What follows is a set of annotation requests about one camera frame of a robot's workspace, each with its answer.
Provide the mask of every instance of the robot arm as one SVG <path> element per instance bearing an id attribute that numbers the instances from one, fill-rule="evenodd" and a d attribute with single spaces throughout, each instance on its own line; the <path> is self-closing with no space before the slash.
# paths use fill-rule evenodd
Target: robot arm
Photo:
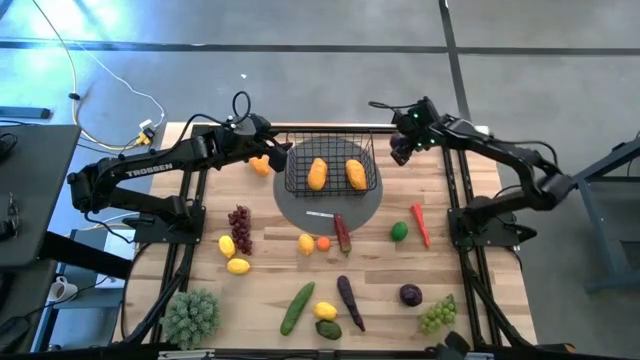
<path id="1" fill-rule="evenodd" d="M 445 146 L 476 152 L 511 167 L 518 174 L 519 191 L 494 199 L 479 196 L 465 208 L 464 226 L 472 233 L 479 233 L 499 214 L 525 208 L 551 210 L 571 190 L 571 177 L 563 174 L 555 161 L 546 160 L 536 150 L 516 146 L 516 142 L 478 132 L 467 120 L 440 116 L 426 97 L 404 114 L 394 110 L 392 123 L 396 124 L 399 134 L 391 139 L 391 156 L 400 166 L 409 161 L 414 151 Z M 541 170 L 544 176 L 536 179 L 535 169 Z"/>
<path id="2" fill-rule="evenodd" d="M 166 150 L 104 158 L 67 177 L 73 206 L 83 213 L 117 207 L 156 215 L 168 223 L 188 219 L 185 199 L 178 196 L 160 199 L 116 186 L 123 180 L 165 171 L 220 170 L 225 165 L 265 154 L 269 155 L 269 165 L 280 172 L 286 165 L 291 144 L 278 144 L 274 139 L 277 133 L 270 128 L 271 124 L 263 117 L 251 114 L 237 125 L 219 126 L 185 140 L 181 136 L 180 141 Z"/>

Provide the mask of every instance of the red pepper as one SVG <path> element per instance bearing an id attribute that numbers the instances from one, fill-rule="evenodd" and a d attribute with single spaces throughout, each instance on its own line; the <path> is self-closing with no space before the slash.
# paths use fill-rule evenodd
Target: red pepper
<path id="1" fill-rule="evenodd" d="M 340 251 L 345 254 L 345 256 L 349 256 L 349 252 L 351 252 L 351 238 L 349 237 L 349 229 L 347 229 L 342 215 L 333 214 L 333 226 L 336 229 L 338 243 L 340 243 Z"/>
<path id="2" fill-rule="evenodd" d="M 420 207 L 420 204 L 416 203 L 411 205 L 411 213 L 418 222 L 418 226 L 420 227 L 420 234 L 422 234 L 422 238 L 424 239 L 424 245 L 428 249 L 429 246 L 431 246 L 431 241 L 429 239 L 429 232 L 427 232 L 427 227 L 424 226 L 424 219 L 422 218 L 422 208 Z"/>

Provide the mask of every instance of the yellow connector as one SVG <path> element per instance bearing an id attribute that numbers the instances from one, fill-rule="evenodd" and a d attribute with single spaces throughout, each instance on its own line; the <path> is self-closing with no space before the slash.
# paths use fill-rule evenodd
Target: yellow connector
<path id="1" fill-rule="evenodd" d="M 144 132 L 140 131 L 138 133 L 138 139 L 136 140 L 136 145 L 151 145 L 151 139 Z"/>

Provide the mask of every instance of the metal stand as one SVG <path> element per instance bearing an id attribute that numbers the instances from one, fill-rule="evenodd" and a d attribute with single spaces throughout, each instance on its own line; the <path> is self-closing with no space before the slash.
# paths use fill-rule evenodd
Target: metal stand
<path id="1" fill-rule="evenodd" d="M 96 250 L 49 231 L 45 234 L 39 257 L 79 266 L 119 279 L 126 279 L 131 267 L 130 260 Z"/>
<path id="2" fill-rule="evenodd" d="M 582 201 L 587 209 L 591 224 L 598 241 L 600 253 L 607 267 L 607 276 L 601 280 L 591 280 L 584 284 L 585 291 L 592 293 L 602 289 L 630 287 L 640 284 L 640 271 L 632 270 L 629 264 L 623 243 L 632 242 L 632 239 L 611 239 L 607 236 L 608 223 L 615 219 L 607 219 L 607 216 L 596 207 L 591 189 L 592 183 L 631 183 L 640 185 L 640 177 L 605 176 L 609 172 L 627 164 L 640 156 L 640 138 L 636 138 L 617 149 L 609 155 L 598 160 L 593 165 L 582 170 L 574 176 L 574 186 L 580 190 Z"/>

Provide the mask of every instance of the black cable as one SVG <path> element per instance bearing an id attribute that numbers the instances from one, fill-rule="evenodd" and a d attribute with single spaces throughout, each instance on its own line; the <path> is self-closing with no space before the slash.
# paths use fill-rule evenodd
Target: black cable
<path id="1" fill-rule="evenodd" d="M 634 138 L 634 140 L 638 137 L 640 137 L 640 131 L 636 133 L 636 137 Z M 633 160 L 635 160 L 635 158 L 631 159 L 631 161 L 629 161 L 629 164 L 627 165 L 627 177 L 629 177 L 629 171 L 631 170 L 631 164 L 633 164 Z"/>
<path id="2" fill-rule="evenodd" d="M 75 293 L 75 295 L 70 296 L 70 297 L 69 297 L 69 298 L 67 298 L 67 299 L 64 299 L 64 300 L 61 300 L 61 301 L 55 301 L 55 302 L 49 303 L 49 304 L 47 304 L 47 305 L 41 306 L 41 307 L 39 307 L 39 308 L 37 308 L 37 309 L 35 309 L 35 310 L 33 310 L 33 311 L 28 312 L 28 313 L 27 313 L 27 314 L 25 314 L 25 315 L 22 315 L 21 317 L 23 317 L 23 318 L 27 318 L 27 317 L 29 317 L 29 315 L 31 315 L 31 314 L 33 314 L 33 313 L 36 313 L 36 312 L 38 312 L 38 311 L 42 311 L 42 310 L 44 310 L 44 309 L 46 309 L 46 308 L 48 308 L 48 307 L 55 306 L 55 305 L 58 305 L 58 304 L 62 304 L 63 302 L 67 302 L 67 301 L 69 301 L 69 300 L 71 300 L 71 299 L 75 299 L 75 298 L 78 296 L 78 294 L 80 294 L 81 292 L 83 292 L 83 291 L 85 291 L 85 290 L 92 289 L 92 288 L 94 288 L 94 287 L 96 287 L 96 286 L 98 286 L 98 285 L 102 284 L 103 282 L 105 282 L 107 279 L 110 279 L 110 278 L 111 278 L 111 277 L 106 276 L 104 279 L 102 279 L 100 282 L 98 282 L 98 283 L 96 283 L 96 284 L 89 285 L 89 286 L 87 286 L 87 287 L 83 287 L 83 288 L 79 289 L 79 290 L 78 290 L 78 292 L 76 292 L 76 293 Z"/>
<path id="3" fill-rule="evenodd" d="M 240 95 L 244 95 L 244 97 L 247 99 L 247 110 L 244 112 L 242 117 L 238 115 L 238 111 L 236 110 L 236 100 L 238 100 L 238 96 Z M 238 91 L 235 95 L 233 95 L 233 100 L 231 100 L 231 107 L 233 108 L 233 113 L 236 115 L 236 118 L 240 117 L 234 122 L 234 124 L 240 124 L 249 116 L 249 113 L 251 112 L 251 97 L 249 97 L 249 94 L 247 94 L 246 91 Z"/>
<path id="4" fill-rule="evenodd" d="M 377 101 L 369 101 L 368 105 L 371 106 L 371 107 L 374 107 L 376 109 L 394 110 L 394 109 L 406 109 L 406 108 L 414 107 L 414 106 L 416 106 L 418 104 L 417 103 L 413 103 L 413 104 L 410 104 L 410 105 L 391 106 L 391 105 L 387 105 L 385 103 L 381 103 L 381 102 L 377 102 Z"/>
<path id="5" fill-rule="evenodd" d="M 81 148 L 85 148 L 85 149 L 87 149 L 87 150 L 92 150 L 92 151 L 95 151 L 95 152 L 99 152 L 99 153 L 103 153 L 103 154 L 111 155 L 111 156 L 113 156 L 113 157 L 117 157 L 117 156 L 118 156 L 118 154 L 114 154 L 114 153 L 112 153 L 112 152 L 108 152 L 108 151 L 105 151 L 105 150 L 94 149 L 94 148 L 92 148 L 91 146 L 87 146 L 87 145 L 76 144 L 76 146 L 80 146 Z"/>
<path id="6" fill-rule="evenodd" d="M 554 149 L 553 146 L 549 145 L 548 143 L 546 143 L 544 141 L 538 141 L 538 140 L 505 141 L 505 140 L 500 140 L 500 139 L 493 139 L 493 141 L 497 142 L 497 143 L 511 144 L 511 145 L 520 145 L 520 144 L 542 145 L 542 146 L 546 147 L 547 149 L 549 149 L 549 151 L 551 151 L 551 154 L 553 155 L 553 163 L 556 166 L 558 166 L 558 154 L 556 153 L 556 149 Z"/>
<path id="7" fill-rule="evenodd" d="M 100 220 L 94 220 L 94 219 L 90 219 L 89 218 L 89 213 L 86 212 L 84 213 L 84 219 L 87 220 L 88 222 L 94 223 L 94 224 L 100 224 L 102 225 L 105 229 L 107 229 L 107 231 L 109 233 L 111 233 L 113 236 L 117 236 L 120 239 L 122 239 L 124 242 L 126 242 L 127 244 L 131 244 L 133 241 L 129 241 L 126 237 L 114 232 L 113 230 L 111 230 L 111 228 L 109 227 L 109 225 L 105 224 L 104 222 L 100 221 Z"/>
<path id="8" fill-rule="evenodd" d="M 11 143 L 8 143 L 6 141 L 3 140 L 4 137 L 6 136 L 10 136 L 13 141 Z M 11 151 L 11 149 L 13 149 L 17 144 L 18 144 L 18 137 L 13 135 L 12 133 L 4 133 L 2 135 L 0 135 L 0 142 L 3 142 L 6 146 L 2 149 L 2 152 L 0 153 L 0 158 L 8 153 L 9 151 Z"/>
<path id="9" fill-rule="evenodd" d="M 131 261 L 131 267 L 129 271 L 127 271 L 127 278 L 124 280 L 124 286 L 122 287 L 122 304 L 120 305 L 120 335 L 122 339 L 126 339 L 125 335 L 125 311 L 124 308 L 127 305 L 127 287 L 129 286 L 129 278 L 131 277 L 131 273 L 133 272 L 133 267 L 136 265 L 136 261 L 140 258 L 140 255 L 144 253 L 144 251 L 151 245 L 151 243 L 143 244 L 140 246 L 138 252 L 134 255 L 133 260 Z"/>

